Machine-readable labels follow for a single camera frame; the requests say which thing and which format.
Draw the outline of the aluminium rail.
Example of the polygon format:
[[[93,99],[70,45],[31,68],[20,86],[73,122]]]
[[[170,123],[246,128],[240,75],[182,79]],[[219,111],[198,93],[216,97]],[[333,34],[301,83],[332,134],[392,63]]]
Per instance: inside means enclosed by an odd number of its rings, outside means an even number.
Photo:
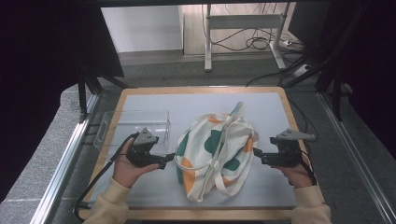
[[[78,115],[78,122],[73,126],[73,132],[67,138],[67,145],[62,151],[62,156],[59,158],[57,167],[51,176],[50,182],[48,183],[40,203],[35,210],[30,224],[45,224],[45,222],[49,219],[50,212],[55,205],[57,197],[60,195],[60,190],[64,184],[64,179],[66,178],[72,161],[75,158],[83,135],[87,130],[90,114],[94,110],[97,101],[98,96],[95,94],[91,95],[88,101],[85,103],[85,106],[87,106],[87,115]]]
[[[344,123],[332,112],[330,99],[321,92],[318,93],[318,98],[385,224],[396,224],[396,210],[393,208],[384,190],[382,190],[378,182],[375,180],[374,175],[358,151],[358,148],[349,135]]]

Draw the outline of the white patterned tote bag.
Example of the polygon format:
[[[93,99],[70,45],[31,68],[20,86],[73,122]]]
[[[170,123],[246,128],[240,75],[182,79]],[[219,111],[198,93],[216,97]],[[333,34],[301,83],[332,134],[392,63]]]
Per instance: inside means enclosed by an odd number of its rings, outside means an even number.
[[[178,182],[187,198],[200,203],[215,189],[233,197],[248,178],[259,135],[239,102],[229,114],[205,114],[196,119],[175,147]]]

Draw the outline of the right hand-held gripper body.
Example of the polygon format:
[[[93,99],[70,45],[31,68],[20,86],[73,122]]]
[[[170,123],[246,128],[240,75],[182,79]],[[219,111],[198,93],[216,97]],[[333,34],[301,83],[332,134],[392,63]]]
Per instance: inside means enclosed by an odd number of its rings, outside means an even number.
[[[299,141],[315,139],[316,137],[313,134],[287,129],[270,138],[270,143],[277,147],[278,152],[263,153],[262,157],[268,158],[268,165],[270,166],[295,167],[303,160]]]

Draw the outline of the person's right hand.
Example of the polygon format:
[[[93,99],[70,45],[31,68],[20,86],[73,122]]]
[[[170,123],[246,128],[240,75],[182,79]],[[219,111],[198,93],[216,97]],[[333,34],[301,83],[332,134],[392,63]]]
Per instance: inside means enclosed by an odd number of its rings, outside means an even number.
[[[295,167],[274,166],[274,169],[279,170],[296,189],[307,188],[313,185],[309,173],[300,163]]]

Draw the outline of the person's left hand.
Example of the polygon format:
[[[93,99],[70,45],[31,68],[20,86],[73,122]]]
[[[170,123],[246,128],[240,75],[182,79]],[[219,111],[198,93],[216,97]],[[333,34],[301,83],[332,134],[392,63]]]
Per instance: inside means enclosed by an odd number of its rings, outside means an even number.
[[[128,147],[124,146],[116,158],[112,178],[120,185],[130,189],[141,175],[157,170],[159,165],[150,164],[143,168],[135,167],[125,156],[127,150]]]

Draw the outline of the white power strip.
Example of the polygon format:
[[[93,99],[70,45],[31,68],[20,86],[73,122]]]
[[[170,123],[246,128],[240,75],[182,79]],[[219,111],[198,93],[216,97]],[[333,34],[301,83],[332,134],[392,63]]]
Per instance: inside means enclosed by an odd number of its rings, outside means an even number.
[[[294,76],[295,77],[299,77],[301,75],[303,75],[305,72],[307,72],[309,69],[311,68],[311,66],[309,64],[303,64],[300,68],[298,68],[295,72],[294,72]]]

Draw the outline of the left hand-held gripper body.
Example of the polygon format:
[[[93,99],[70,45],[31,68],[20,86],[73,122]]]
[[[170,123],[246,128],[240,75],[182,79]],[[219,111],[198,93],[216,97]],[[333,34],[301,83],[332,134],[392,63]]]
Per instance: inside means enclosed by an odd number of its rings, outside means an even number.
[[[143,168],[150,164],[166,161],[165,157],[152,155],[150,151],[158,143],[159,138],[154,136],[147,128],[133,134],[134,141],[128,147],[126,158],[136,167]]]

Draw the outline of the white table mat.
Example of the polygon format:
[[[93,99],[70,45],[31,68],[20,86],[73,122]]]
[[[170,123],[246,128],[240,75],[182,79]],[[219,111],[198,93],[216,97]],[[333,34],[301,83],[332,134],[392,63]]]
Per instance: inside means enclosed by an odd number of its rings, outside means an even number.
[[[265,93],[200,93],[129,95],[121,104],[121,111],[166,110],[170,131],[168,149],[171,152],[179,137],[190,125],[205,114],[224,114],[237,103],[244,104],[245,118],[259,134],[258,148],[276,152],[270,138],[290,127],[286,107],[275,92]],[[233,197],[213,189],[200,203],[190,201],[184,186],[177,180],[174,161],[165,169],[153,171],[138,178],[127,198],[135,209],[190,209],[190,208],[292,208],[296,205],[292,186],[278,170],[262,164],[255,157],[246,182]]]

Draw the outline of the dark curtain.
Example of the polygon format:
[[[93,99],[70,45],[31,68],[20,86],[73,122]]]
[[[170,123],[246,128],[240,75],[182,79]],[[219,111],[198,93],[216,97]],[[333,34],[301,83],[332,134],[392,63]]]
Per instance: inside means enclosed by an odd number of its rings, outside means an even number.
[[[84,72],[123,75],[99,7],[0,0],[0,203]]]
[[[337,60],[355,111],[396,159],[396,0],[331,0],[321,37],[333,49],[359,3],[364,10]]]

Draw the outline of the white metal desk frame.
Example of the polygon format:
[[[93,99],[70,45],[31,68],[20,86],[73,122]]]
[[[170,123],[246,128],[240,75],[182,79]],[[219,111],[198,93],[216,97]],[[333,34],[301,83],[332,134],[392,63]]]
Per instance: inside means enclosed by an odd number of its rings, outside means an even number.
[[[205,15],[205,71],[212,71],[211,31],[223,29],[276,29],[275,37],[269,41],[269,47],[276,60],[279,70],[285,70],[286,65],[279,53],[278,44],[288,16],[290,2],[280,14],[261,15],[211,15],[211,5],[206,7]]]

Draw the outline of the black metal stand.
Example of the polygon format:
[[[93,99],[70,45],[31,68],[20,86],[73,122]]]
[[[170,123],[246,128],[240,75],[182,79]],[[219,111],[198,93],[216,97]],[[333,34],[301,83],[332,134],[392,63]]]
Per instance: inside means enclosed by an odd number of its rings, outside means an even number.
[[[79,60],[78,64],[80,67],[80,73],[78,75],[78,101],[80,108],[79,122],[82,123],[89,114],[86,89],[89,89],[94,95],[101,93],[103,88],[98,80],[99,77],[109,81],[121,89],[128,89],[129,86],[111,75],[106,75],[99,72],[97,69],[90,68],[82,60]]]
[[[342,79],[341,75],[337,73],[337,64],[366,8],[367,4],[365,2],[359,2],[348,11],[346,18],[338,23],[330,36],[318,47],[311,50],[311,54],[313,54],[318,53],[319,49],[326,47],[327,53],[325,59],[299,77],[283,83],[284,88],[291,88],[315,74],[320,74],[315,84],[315,90],[325,92],[332,85],[332,112],[339,121],[342,120],[340,114]]]

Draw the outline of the clear plastic container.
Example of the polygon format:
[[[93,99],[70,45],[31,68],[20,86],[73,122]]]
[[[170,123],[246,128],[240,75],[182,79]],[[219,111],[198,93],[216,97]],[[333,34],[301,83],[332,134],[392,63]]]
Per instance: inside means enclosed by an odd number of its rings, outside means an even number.
[[[130,135],[147,128],[159,138],[150,153],[165,156],[169,153],[169,113],[166,110],[130,110],[106,112],[100,123],[93,145],[113,153]]]

